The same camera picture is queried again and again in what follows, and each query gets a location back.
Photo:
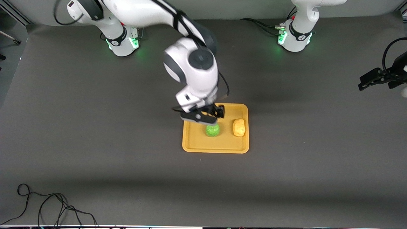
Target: white wall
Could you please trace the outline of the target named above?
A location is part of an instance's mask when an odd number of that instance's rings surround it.
[[[57,25],[52,11],[55,0],[9,0],[31,21]],[[58,19],[70,22],[66,4],[61,1]],[[168,0],[192,19],[284,18],[292,9],[290,0]],[[348,0],[335,7],[321,7],[322,17],[373,16],[388,13],[403,0]]]

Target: white robot link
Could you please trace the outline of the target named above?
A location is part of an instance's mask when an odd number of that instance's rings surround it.
[[[165,50],[164,67],[170,76],[186,84],[176,98],[183,120],[216,125],[224,117],[217,98],[217,41],[213,33],[194,22],[165,0],[71,0],[71,17],[97,26],[117,56],[130,55],[139,47],[137,28],[166,24],[184,37]]]
[[[312,29],[319,19],[317,7],[336,6],[347,0],[291,0],[297,7],[297,14],[293,19],[276,26],[280,29],[278,44],[290,52],[300,52],[309,44]]]

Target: green fruit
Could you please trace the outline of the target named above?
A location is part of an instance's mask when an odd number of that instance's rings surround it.
[[[219,127],[219,124],[216,124],[216,126],[206,126],[206,135],[209,137],[216,137],[221,133],[221,128]]]

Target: table surface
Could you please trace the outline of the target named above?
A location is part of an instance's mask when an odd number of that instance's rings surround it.
[[[402,87],[357,87],[403,36],[399,12],[323,18],[300,53],[247,21],[200,23],[219,40],[222,102],[249,108],[248,153],[182,150],[170,107],[183,85],[162,65],[172,28],[146,28],[120,58],[94,26],[33,26],[0,111],[1,221],[22,211],[15,190],[28,183],[105,225],[407,227],[407,100]],[[10,223],[37,222],[43,198],[31,201]],[[59,204],[44,210],[53,223]]]

